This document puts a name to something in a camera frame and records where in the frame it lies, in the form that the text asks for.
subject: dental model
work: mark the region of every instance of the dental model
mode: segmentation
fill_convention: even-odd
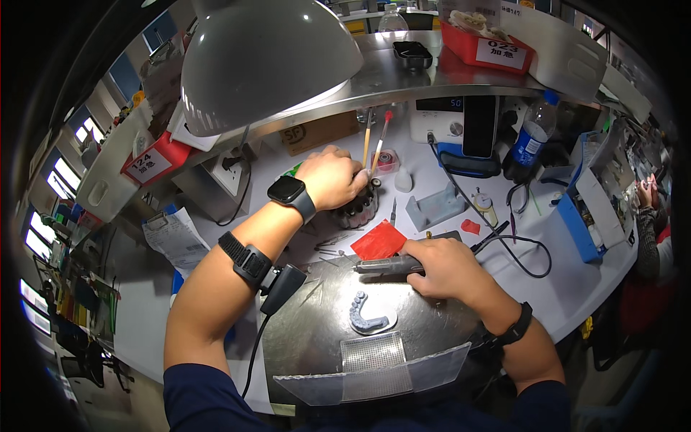
[[[352,307],[350,308],[350,322],[352,325],[357,330],[363,332],[388,326],[389,320],[387,317],[364,319],[360,316],[360,311],[362,310],[362,305],[365,303],[365,300],[367,300],[367,294],[364,291],[358,291],[352,301]]]

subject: red wax piece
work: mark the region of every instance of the red wax piece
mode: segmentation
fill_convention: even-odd
[[[461,224],[461,229],[465,232],[472,232],[474,235],[478,235],[480,233],[480,224],[466,219]]]
[[[350,247],[361,260],[367,261],[392,257],[393,254],[401,250],[406,240],[406,237],[398,229],[384,219]]]

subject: water bottle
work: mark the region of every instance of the water bottle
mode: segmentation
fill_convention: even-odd
[[[519,185],[533,175],[533,164],[556,128],[558,103],[559,96],[547,89],[541,100],[528,107],[518,139],[502,162],[508,180]]]
[[[408,31],[408,23],[406,23],[406,20],[396,11],[395,3],[385,5],[384,8],[386,12],[379,20],[379,32]]]

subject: hand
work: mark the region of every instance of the hand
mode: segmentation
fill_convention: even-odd
[[[636,195],[638,195],[638,200],[641,202],[641,209],[644,207],[650,207],[652,205],[652,185],[650,184],[650,177],[638,184]]]
[[[655,210],[658,209],[660,205],[660,197],[657,194],[657,180],[655,180],[655,174],[651,174],[648,179],[648,184],[650,185],[650,204]]]
[[[426,276],[409,274],[408,283],[425,297],[457,299],[472,308],[488,288],[499,288],[470,248],[453,238],[408,240],[401,253],[422,263]]]
[[[310,154],[300,165],[295,178],[305,182],[307,193],[318,212],[350,202],[368,181],[362,164],[350,159],[348,150],[334,145],[326,146],[321,153]]]

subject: blue sleeve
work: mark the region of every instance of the blue sleeve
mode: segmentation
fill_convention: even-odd
[[[513,405],[510,421],[522,431],[570,431],[571,403],[566,386],[542,381],[526,388]]]
[[[211,366],[168,368],[163,403],[171,431],[273,431],[254,415],[231,377]]]

